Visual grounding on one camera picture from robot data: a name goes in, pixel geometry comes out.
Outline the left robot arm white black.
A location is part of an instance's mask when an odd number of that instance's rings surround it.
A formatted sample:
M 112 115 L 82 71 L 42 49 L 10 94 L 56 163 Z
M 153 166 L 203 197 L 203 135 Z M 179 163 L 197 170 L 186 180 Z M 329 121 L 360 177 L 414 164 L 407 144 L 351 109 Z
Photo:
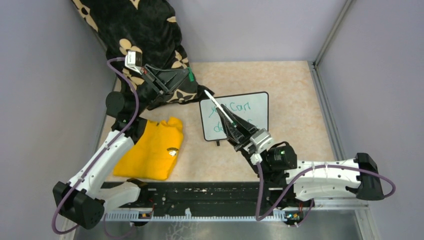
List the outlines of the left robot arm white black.
M 152 121 L 140 117 L 165 88 L 174 87 L 173 97 L 182 99 L 181 87 L 195 84 L 190 68 L 156 69 L 146 66 L 145 77 L 160 81 L 157 88 L 144 82 L 134 86 L 121 74 L 121 90 L 106 98 L 107 114 L 115 123 L 106 140 L 88 163 L 68 182 L 53 188 L 56 216 L 63 216 L 78 227 L 95 227 L 111 210 L 128 203 L 144 207 L 150 193 L 143 179 L 166 180 L 174 169 L 184 140 L 183 123 L 171 117 Z

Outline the white whiteboard black frame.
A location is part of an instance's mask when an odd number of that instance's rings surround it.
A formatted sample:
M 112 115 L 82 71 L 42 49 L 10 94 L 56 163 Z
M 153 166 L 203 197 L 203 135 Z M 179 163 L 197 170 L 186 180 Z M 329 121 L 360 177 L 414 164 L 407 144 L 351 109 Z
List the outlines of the white whiteboard black frame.
M 269 129 L 269 94 L 266 91 L 220 96 L 216 101 L 255 127 Z M 216 105 L 207 98 L 199 102 L 199 108 L 204 140 L 224 140 L 226 135 Z

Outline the green marker cap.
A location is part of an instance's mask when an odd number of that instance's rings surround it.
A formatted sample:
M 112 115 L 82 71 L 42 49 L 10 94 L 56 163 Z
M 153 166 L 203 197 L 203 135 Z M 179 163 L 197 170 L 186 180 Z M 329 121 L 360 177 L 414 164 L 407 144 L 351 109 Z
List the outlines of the green marker cap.
M 193 74 L 192 68 L 191 68 L 191 67 L 187 67 L 187 70 L 188 70 L 188 77 L 189 77 L 189 80 L 190 80 L 190 82 L 193 82 L 193 81 L 195 80 L 195 77 L 194 77 L 194 74 Z

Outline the green white marker pen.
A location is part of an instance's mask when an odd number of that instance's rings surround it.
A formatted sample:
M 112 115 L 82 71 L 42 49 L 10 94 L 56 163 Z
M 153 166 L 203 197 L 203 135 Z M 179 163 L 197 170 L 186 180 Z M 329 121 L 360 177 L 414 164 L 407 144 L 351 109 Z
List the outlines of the green white marker pen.
M 222 112 L 222 114 L 225 116 L 225 118 L 228 119 L 230 124 L 234 125 L 235 124 L 234 120 L 224 111 L 221 104 L 213 97 L 213 95 L 208 90 L 204 90 L 204 93 L 213 102 L 213 104 L 216 106 L 216 108 L 219 109 Z

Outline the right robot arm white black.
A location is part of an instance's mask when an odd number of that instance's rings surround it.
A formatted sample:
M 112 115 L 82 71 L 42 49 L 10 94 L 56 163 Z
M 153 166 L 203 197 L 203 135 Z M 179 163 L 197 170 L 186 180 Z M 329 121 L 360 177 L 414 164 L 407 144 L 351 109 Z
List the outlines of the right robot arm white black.
M 386 198 L 383 177 L 369 154 L 359 152 L 354 158 L 330 162 L 298 160 L 288 142 L 273 143 L 265 128 L 254 126 L 223 104 L 217 107 L 217 113 L 227 141 L 258 175 L 260 186 L 282 188 L 281 199 L 287 206 L 314 198 Z

